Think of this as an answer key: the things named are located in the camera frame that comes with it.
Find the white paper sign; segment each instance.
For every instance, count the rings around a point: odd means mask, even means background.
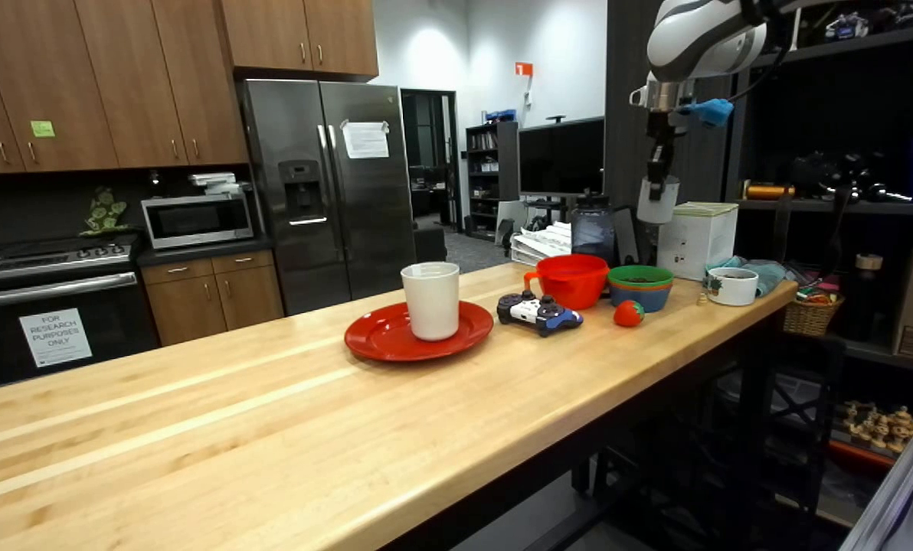
[[[79,309],[21,315],[21,332],[24,332],[35,369],[91,357]]]
[[[342,123],[347,161],[388,161],[388,123]]]

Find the white cup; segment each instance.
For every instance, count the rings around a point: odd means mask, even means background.
[[[408,327],[416,339],[449,339],[459,327],[459,265],[411,265],[403,270]]]

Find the green bowl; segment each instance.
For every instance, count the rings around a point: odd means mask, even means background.
[[[661,266],[617,266],[609,270],[609,302],[639,299],[644,314],[659,314],[670,286],[675,275]]]

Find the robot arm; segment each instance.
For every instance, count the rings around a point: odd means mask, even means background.
[[[664,0],[646,39],[646,109],[678,109],[698,76],[729,76],[756,61],[765,21],[838,0]]]
[[[787,9],[819,4],[833,0],[661,0],[646,39],[646,86],[633,89],[628,97],[633,106],[650,109],[646,136],[652,139],[641,187],[641,221],[670,221],[670,193],[678,193],[678,177],[668,174],[678,139],[670,115],[688,109],[692,81],[729,76],[751,68],[764,52],[765,21],[775,21]]]

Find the white container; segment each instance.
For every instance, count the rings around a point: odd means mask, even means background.
[[[701,282],[705,265],[731,257],[737,223],[737,203],[678,205],[670,223],[659,231],[659,266],[681,280]]]
[[[705,290],[713,302],[747,307],[756,299],[761,273],[743,266],[708,270]]]
[[[681,181],[675,174],[668,174],[659,199],[650,199],[650,187],[652,183],[644,177],[641,196],[639,196],[639,221],[670,223],[675,207],[678,207],[675,203],[678,203]]]
[[[449,339],[459,327],[459,265],[411,265],[403,270],[408,325],[416,339]]]

